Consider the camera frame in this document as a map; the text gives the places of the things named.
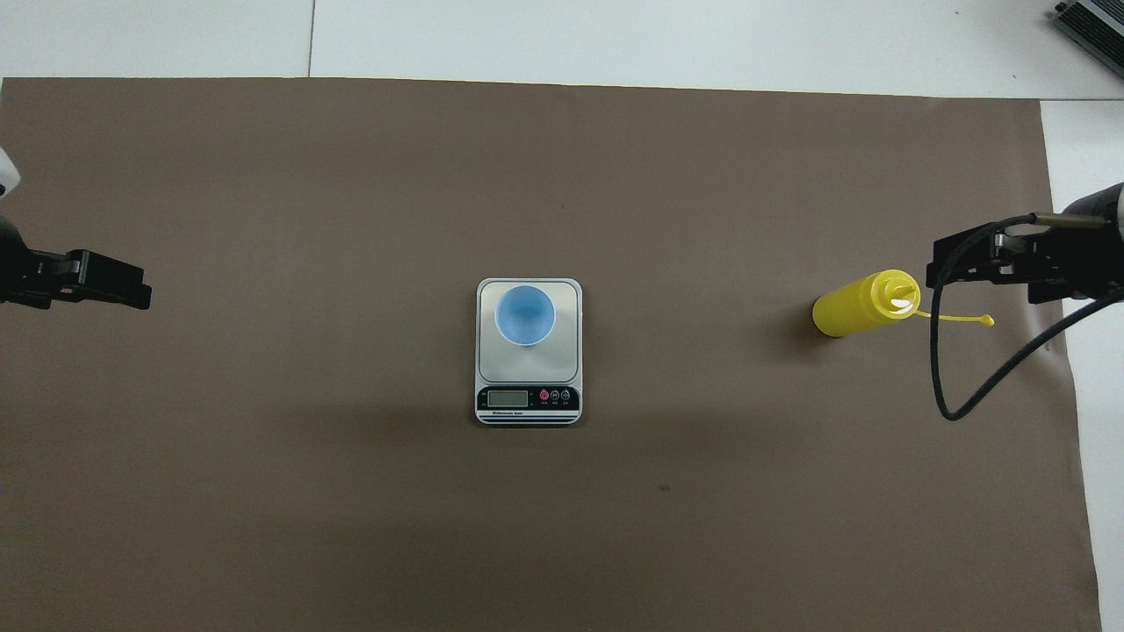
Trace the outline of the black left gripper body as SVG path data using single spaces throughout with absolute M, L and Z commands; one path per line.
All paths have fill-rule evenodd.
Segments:
M 31 308 L 51 308 L 55 300 L 74 303 L 73 292 L 61 283 L 71 268 L 66 255 L 27 247 L 15 225 L 1 219 L 1 303 Z

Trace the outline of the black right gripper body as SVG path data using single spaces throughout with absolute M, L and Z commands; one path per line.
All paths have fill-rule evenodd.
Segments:
M 1123 285 L 1123 243 L 1120 224 L 1091 228 L 1051 227 L 1030 233 L 1027 254 L 1032 305 L 1064 298 L 1102 299 Z

